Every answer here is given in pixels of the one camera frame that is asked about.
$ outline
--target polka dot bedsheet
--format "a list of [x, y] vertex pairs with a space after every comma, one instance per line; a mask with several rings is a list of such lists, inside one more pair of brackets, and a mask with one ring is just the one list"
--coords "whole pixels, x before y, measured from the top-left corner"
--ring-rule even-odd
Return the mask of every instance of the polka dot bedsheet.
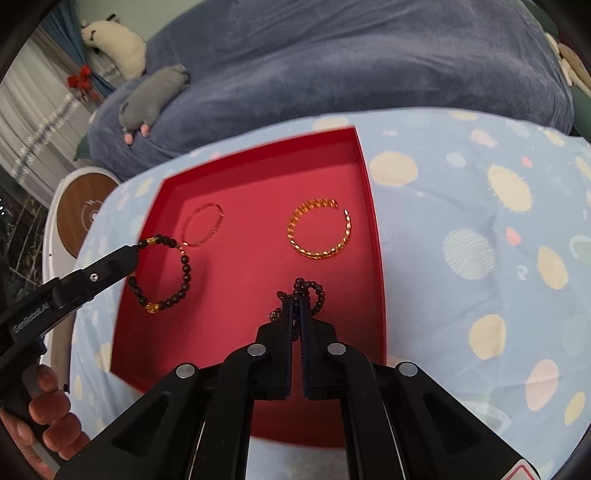
[[[416, 362], [551, 478], [591, 420], [591, 145], [448, 109], [304, 118], [199, 148], [118, 187], [80, 252], [133, 244], [161, 181], [264, 142], [354, 125], [378, 220], [388, 364]], [[79, 310], [72, 405], [98, 434], [138, 393], [108, 373], [124, 283]], [[253, 439], [247, 478], [345, 479], [342, 450]]]

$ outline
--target gold bead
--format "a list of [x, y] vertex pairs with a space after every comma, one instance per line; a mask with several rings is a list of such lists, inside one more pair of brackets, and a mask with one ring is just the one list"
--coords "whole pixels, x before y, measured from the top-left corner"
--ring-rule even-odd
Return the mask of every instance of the gold bead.
[[160, 311], [160, 305], [157, 303], [148, 303], [145, 308], [148, 313], [156, 313]]

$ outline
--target finger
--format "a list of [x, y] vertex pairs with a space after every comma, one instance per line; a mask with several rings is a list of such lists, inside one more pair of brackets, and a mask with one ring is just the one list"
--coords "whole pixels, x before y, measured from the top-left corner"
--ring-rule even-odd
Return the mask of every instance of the finger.
[[52, 452], [69, 447], [82, 433], [80, 420], [73, 413], [54, 421], [43, 433], [43, 442]]
[[90, 438], [84, 432], [72, 443], [69, 447], [60, 450], [60, 457], [64, 460], [70, 460], [75, 454], [81, 451], [86, 445], [90, 443]]
[[70, 400], [66, 394], [61, 390], [55, 390], [31, 400], [29, 413], [33, 421], [40, 425], [49, 425], [52, 421], [65, 417], [70, 407]]
[[6, 430], [21, 451], [23, 457], [25, 457], [25, 460], [39, 475], [41, 475], [42, 478], [53, 480], [55, 474], [30, 448], [30, 445], [33, 445], [36, 441], [33, 432], [28, 425], [8, 413], [4, 408], [0, 409], [0, 420], [2, 420]]
[[47, 365], [39, 365], [37, 368], [37, 383], [44, 392], [53, 392], [60, 388], [57, 374]]
[[29, 425], [10, 414], [5, 408], [0, 409], [0, 420], [15, 443], [23, 447], [35, 443], [35, 436]]

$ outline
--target gold twisted ring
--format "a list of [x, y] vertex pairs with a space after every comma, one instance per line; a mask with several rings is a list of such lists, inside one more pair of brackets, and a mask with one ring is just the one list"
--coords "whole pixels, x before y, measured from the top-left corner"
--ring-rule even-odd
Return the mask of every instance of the gold twisted ring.
[[349, 216], [349, 212], [344, 210], [345, 213], [345, 220], [346, 220], [346, 227], [345, 227], [345, 236], [343, 239], [333, 248], [330, 250], [325, 250], [324, 252], [310, 252], [296, 242], [294, 237], [294, 231], [296, 229], [296, 223], [302, 218], [305, 213], [308, 213], [310, 210], [314, 208], [323, 208], [329, 207], [337, 209], [339, 208], [338, 203], [336, 200], [324, 198], [324, 199], [315, 199], [309, 200], [308, 202], [302, 203], [298, 208], [295, 209], [294, 213], [291, 215], [289, 222], [287, 223], [287, 238], [290, 240], [291, 246], [295, 248], [299, 253], [307, 258], [311, 258], [313, 260], [321, 260], [323, 258], [330, 258], [337, 253], [339, 253], [349, 241], [349, 237], [351, 236], [351, 217]]

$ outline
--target white plush toy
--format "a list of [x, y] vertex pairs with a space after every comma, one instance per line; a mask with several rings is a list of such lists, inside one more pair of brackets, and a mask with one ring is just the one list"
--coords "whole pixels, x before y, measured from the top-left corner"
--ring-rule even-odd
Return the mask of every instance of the white plush toy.
[[146, 43], [129, 28], [108, 20], [97, 20], [82, 29], [82, 40], [104, 51], [125, 80], [139, 77], [145, 70]]

